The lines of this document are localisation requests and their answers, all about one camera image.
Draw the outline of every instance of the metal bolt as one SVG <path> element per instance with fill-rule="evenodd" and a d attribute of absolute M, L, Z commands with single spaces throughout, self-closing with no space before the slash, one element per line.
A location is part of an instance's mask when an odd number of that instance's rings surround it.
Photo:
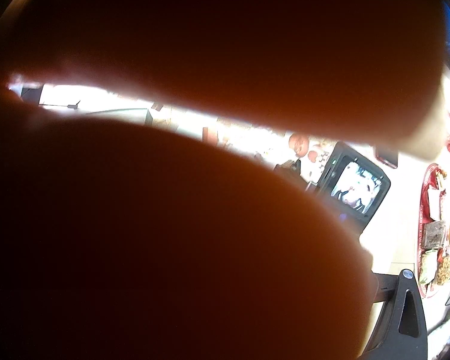
<path fill-rule="evenodd" d="M 405 276 L 407 279 L 413 279 L 413 272 L 409 269 L 404 269 L 403 276 Z"/>

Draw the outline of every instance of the dark monitor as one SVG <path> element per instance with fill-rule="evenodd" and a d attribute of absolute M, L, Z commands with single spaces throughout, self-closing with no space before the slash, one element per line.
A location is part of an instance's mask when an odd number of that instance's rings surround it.
<path fill-rule="evenodd" d="M 390 189 L 380 167 L 343 142 L 331 153 L 317 183 L 317 193 L 334 205 L 339 219 L 353 219 L 365 229 Z"/>

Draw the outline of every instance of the finger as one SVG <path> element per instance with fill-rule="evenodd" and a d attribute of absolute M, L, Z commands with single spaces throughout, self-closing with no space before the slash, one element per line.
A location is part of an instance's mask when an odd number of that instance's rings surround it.
<path fill-rule="evenodd" d="M 375 290 L 370 262 L 310 197 L 191 139 L 37 118 L 9 95 L 0 97 L 0 326 L 10 324 L 0 337 L 16 334 L 10 348 L 48 358 L 124 343 L 143 358 L 356 357 Z M 118 288 L 141 292 L 110 292 Z M 330 321 L 342 333 L 315 345 Z"/>
<path fill-rule="evenodd" d="M 21 1 L 0 26 L 4 80 L 331 138 L 396 146 L 430 110 L 443 64 L 440 0 Z"/>

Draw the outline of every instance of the dark phone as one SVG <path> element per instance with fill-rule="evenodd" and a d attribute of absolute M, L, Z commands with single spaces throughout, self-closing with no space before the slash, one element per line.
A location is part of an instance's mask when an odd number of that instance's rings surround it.
<path fill-rule="evenodd" d="M 390 168 L 398 168 L 398 152 L 383 148 L 374 148 L 375 158 Z"/>

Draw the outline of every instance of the plastic bag of nuts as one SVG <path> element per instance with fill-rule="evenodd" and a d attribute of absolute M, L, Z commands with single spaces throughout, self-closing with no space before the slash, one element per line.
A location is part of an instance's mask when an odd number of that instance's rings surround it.
<path fill-rule="evenodd" d="M 437 285 L 442 286 L 446 281 L 450 280 L 450 256 L 443 257 L 442 262 L 438 266 L 435 281 Z"/>

